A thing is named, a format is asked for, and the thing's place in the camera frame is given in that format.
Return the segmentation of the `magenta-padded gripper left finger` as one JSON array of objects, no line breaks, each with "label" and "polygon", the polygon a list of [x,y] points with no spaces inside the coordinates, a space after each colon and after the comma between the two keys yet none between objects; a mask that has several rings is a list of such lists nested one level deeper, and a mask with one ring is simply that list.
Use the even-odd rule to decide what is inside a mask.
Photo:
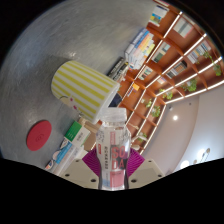
[{"label": "magenta-padded gripper left finger", "polygon": [[100,163],[96,150],[91,150],[82,159],[75,159],[63,173],[63,178],[84,188],[98,189]]}]

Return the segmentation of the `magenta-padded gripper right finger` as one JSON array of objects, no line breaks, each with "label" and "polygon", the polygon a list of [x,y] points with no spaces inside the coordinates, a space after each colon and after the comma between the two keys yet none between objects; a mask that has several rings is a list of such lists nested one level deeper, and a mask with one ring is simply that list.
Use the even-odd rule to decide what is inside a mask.
[{"label": "magenta-padded gripper right finger", "polygon": [[153,159],[144,159],[136,150],[130,151],[127,161],[128,188],[141,188],[164,177]]}]

